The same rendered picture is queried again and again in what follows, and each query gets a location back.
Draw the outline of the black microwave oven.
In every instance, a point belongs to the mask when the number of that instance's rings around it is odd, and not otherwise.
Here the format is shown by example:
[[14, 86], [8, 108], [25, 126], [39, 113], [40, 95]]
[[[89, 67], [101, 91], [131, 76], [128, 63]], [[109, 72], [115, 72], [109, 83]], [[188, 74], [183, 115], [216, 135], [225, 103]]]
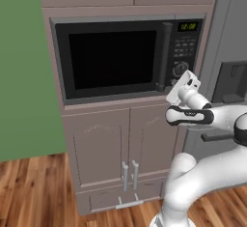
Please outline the black microwave oven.
[[[163, 92], [148, 91], [141, 93], [119, 94], [82, 99], [67, 99], [65, 95], [64, 79], [59, 56], [56, 32], [56, 23], [74, 22], [113, 22], [113, 21], [155, 21], [165, 20], [173, 23], [173, 31], [169, 46], [169, 57], [166, 64], [165, 89]], [[162, 96], [175, 84], [186, 70], [194, 70], [198, 50], [203, 33], [205, 17], [201, 14], [177, 17], [173, 14], [158, 16], [103, 16], [103, 17], [53, 17], [50, 19], [51, 34], [55, 50], [56, 64], [62, 90], [64, 104], [92, 103], [120, 99], [136, 99], [143, 97]]]

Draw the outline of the grey fridge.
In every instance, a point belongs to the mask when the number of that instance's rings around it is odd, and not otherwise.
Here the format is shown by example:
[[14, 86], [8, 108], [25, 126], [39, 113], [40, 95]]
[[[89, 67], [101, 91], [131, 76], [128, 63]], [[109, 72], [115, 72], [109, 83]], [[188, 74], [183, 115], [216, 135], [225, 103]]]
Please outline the grey fridge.
[[[213, 106], [247, 105], [247, 0], [216, 0], [199, 80]], [[228, 131], [198, 125], [183, 151], [199, 160], [234, 147]]]

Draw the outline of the taupe lower cupboard door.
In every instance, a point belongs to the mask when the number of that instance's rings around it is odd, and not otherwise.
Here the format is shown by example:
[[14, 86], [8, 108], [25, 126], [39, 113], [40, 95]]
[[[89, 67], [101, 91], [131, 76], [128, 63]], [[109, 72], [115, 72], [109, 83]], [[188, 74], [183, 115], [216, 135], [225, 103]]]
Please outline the taupe lower cupboard door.
[[74, 181], [82, 190], [122, 184], [127, 165], [129, 110], [63, 118]]
[[178, 128], [171, 127], [168, 104], [130, 109], [129, 160], [139, 164], [138, 179], [164, 177], [174, 155]]

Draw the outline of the taupe drawer front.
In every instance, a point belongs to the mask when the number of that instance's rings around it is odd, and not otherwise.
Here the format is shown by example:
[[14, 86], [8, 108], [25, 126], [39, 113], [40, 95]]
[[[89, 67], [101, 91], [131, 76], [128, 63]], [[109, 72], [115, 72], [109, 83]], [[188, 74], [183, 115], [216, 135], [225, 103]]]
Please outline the taupe drawer front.
[[139, 199], [143, 200], [144, 203], [159, 200], [163, 196], [163, 183], [163, 178], [157, 178], [139, 182], [136, 190], [134, 190], [133, 185], [130, 184], [127, 191], [124, 191], [124, 188], [119, 185], [100, 190], [77, 193], [77, 209], [80, 215], [114, 210], [119, 204], [119, 196], [124, 198], [126, 195], [132, 193], [137, 193]]

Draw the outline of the black microwave door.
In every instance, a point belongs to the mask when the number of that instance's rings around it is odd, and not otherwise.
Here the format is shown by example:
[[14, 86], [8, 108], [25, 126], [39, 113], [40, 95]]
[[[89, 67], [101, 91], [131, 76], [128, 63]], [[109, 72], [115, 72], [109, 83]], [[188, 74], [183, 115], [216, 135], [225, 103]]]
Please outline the black microwave door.
[[66, 98], [157, 91], [163, 22], [56, 23]]

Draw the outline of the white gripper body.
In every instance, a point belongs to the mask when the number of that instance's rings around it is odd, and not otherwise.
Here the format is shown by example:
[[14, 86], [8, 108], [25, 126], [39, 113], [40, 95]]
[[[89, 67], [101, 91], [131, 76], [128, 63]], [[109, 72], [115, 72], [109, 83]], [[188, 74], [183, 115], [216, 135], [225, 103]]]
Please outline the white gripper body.
[[174, 85], [170, 93], [166, 97], [166, 101], [168, 101], [172, 105], [179, 105], [180, 98], [178, 96], [178, 92], [182, 89], [190, 89], [192, 86], [193, 81], [196, 79], [196, 75], [186, 70], [177, 83]]

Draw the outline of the taupe tall cabinet frame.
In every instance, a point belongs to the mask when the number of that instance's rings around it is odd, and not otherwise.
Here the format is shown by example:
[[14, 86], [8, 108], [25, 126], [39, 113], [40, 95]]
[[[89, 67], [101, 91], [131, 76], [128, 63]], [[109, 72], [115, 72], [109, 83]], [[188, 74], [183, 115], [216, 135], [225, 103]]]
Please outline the taupe tall cabinet frame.
[[[129, 133], [130, 133], [130, 109], [134, 107], [145, 107], [158, 104], [168, 104], [166, 97], [169, 94], [172, 87], [169, 88], [162, 96], [154, 97], [143, 97], [136, 99], [120, 99], [120, 100], [109, 100], [109, 101], [100, 101], [92, 103], [79, 103], [73, 105], [66, 105], [63, 101], [62, 90], [59, 81], [59, 74], [55, 58], [54, 44], [51, 34], [50, 19], [53, 17], [103, 17], [103, 16], [158, 16], [158, 15], [168, 15], [173, 14], [177, 17], [184, 16], [193, 16], [193, 15], [203, 15], [205, 17], [203, 33], [201, 37], [201, 42], [198, 50], [197, 60], [195, 68], [193, 71], [198, 71], [203, 62], [204, 51], [206, 48], [206, 39], [209, 31], [209, 26], [211, 22], [211, 17], [213, 13], [213, 8], [215, 0], [209, 5], [158, 5], [158, 6], [145, 6], [145, 5], [136, 5], [135, 0], [133, 0], [132, 5], [124, 6], [83, 6], [83, 7], [48, 7], [45, 5], [46, 1], [41, 0], [41, 9], [43, 14], [44, 25], [46, 29], [47, 43], [50, 52], [51, 65], [54, 74], [55, 89], [58, 97], [60, 113], [62, 117], [62, 122], [64, 124], [63, 118], [70, 115], [81, 115], [89, 114], [95, 112], [103, 111], [112, 111], [118, 109], [128, 109], [129, 110], [129, 131], [128, 131], [128, 184], [127, 187], [132, 184], [132, 174], [133, 174], [133, 165], [132, 161], [129, 160]], [[178, 148], [178, 134], [176, 145], [174, 148], [174, 154]], [[77, 183], [74, 181], [74, 175], [71, 171], [73, 178], [73, 187], [75, 191], [75, 197], [77, 193], [84, 193], [94, 190], [100, 190], [107, 187], [113, 186], [123, 186], [123, 184], [116, 184], [110, 186], [101, 186], [100, 188], [91, 188], [82, 190], [77, 187]]]

